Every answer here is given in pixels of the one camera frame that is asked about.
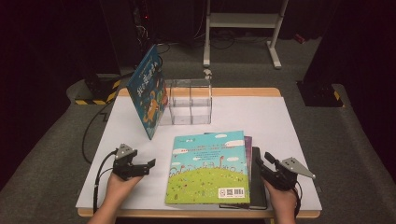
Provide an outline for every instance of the human arm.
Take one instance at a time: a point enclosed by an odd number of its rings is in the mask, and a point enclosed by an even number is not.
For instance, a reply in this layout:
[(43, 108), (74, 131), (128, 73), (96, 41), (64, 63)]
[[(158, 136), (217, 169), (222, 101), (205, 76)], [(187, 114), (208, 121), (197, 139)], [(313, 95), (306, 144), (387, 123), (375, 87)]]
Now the human arm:
[(117, 218), (117, 211), (120, 206), (131, 193), (134, 186), (143, 178), (143, 176), (136, 176), (130, 180), (124, 181), (119, 176), (111, 173), (107, 180), (106, 196), (93, 217), (88, 223), (95, 224), (109, 224), (115, 223)]
[(263, 182), (270, 193), (276, 224), (295, 224), (294, 208), (297, 198), (294, 192), (291, 189), (287, 191), (278, 190), (264, 179)]

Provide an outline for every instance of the upright book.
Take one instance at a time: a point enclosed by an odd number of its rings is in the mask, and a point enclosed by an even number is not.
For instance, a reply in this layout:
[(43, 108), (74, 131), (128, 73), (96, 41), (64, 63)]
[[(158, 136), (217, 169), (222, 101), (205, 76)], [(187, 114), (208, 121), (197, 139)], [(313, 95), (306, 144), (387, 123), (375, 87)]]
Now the upright book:
[(243, 131), (175, 137), (166, 203), (249, 203)]
[(126, 88), (132, 97), (148, 138), (151, 140), (168, 102), (156, 45), (148, 50)]

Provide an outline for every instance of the clear acrylic organizer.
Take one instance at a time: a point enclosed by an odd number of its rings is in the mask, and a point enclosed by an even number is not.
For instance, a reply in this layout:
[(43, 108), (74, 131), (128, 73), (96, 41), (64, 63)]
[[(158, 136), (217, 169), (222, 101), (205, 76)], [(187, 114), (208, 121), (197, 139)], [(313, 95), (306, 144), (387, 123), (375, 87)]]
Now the clear acrylic organizer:
[(168, 106), (160, 125), (210, 124), (212, 87), (207, 79), (165, 80)]

